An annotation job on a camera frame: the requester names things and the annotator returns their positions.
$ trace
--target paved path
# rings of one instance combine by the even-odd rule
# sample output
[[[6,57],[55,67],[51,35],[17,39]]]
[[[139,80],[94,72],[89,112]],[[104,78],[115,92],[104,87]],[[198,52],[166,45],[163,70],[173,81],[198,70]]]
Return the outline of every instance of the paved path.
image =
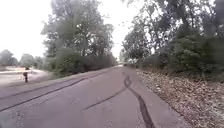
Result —
[[[190,128],[127,68],[79,74],[35,86],[0,96],[0,127]]]

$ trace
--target treeline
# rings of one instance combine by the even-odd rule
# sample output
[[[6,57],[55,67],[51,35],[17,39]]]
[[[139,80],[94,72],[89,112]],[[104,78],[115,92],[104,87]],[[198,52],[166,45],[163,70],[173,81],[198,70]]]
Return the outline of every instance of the treeline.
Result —
[[[169,73],[204,77],[224,71],[223,0],[148,0],[143,3],[123,42],[121,58],[135,60],[136,66]]]
[[[18,61],[9,50],[3,50],[0,52],[0,67],[6,66],[35,67],[43,69],[44,58],[33,57],[30,54],[23,54],[20,61]]]
[[[114,66],[111,24],[104,24],[96,0],[54,0],[42,31],[47,69],[60,75]]]

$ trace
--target fallen leaves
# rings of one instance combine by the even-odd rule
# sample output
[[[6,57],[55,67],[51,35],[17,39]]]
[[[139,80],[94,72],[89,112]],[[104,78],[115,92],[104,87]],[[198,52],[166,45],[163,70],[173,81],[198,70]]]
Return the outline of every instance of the fallen leaves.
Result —
[[[224,84],[137,70],[148,88],[195,128],[224,128]]]

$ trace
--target person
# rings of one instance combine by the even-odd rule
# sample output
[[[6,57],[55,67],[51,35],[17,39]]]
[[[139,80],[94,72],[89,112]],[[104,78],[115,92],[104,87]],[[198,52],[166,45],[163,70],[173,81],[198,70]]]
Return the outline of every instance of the person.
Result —
[[[26,71],[23,73],[23,76],[25,77],[25,82],[28,83],[28,72],[27,72],[27,70],[29,70],[29,68],[26,67],[25,70]]]

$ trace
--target overcast sky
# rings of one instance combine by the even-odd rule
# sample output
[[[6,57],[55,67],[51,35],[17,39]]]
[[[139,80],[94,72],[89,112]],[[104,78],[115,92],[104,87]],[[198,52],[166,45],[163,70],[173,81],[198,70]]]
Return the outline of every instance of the overcast sky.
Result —
[[[22,54],[43,56],[46,48],[42,44],[44,36],[40,34],[43,21],[51,13],[51,0],[2,0],[0,1],[0,51],[10,50],[18,59]],[[114,25],[114,48],[118,57],[124,36],[128,33],[133,16],[138,13],[136,7],[127,8],[121,0],[101,0],[99,10],[107,15],[105,23]]]

